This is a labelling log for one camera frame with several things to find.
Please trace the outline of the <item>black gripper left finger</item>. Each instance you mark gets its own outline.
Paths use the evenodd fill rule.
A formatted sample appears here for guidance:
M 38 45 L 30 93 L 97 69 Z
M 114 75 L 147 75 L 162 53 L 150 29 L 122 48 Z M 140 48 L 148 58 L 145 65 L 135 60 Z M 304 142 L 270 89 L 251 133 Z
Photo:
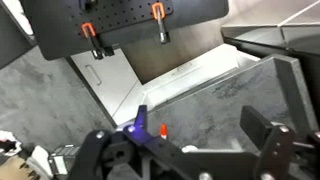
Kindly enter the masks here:
M 148 110 L 146 105 L 138 107 L 137 115 L 131 125 L 123 128 L 125 139 L 133 145 L 144 145 L 154 139 L 148 130 Z

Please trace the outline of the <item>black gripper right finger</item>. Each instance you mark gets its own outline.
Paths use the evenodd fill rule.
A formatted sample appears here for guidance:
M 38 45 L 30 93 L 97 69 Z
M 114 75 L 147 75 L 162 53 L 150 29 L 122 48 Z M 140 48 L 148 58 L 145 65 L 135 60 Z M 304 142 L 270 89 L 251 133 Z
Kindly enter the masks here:
M 273 125 L 252 106 L 243 106 L 240 127 L 254 144 L 264 144 Z

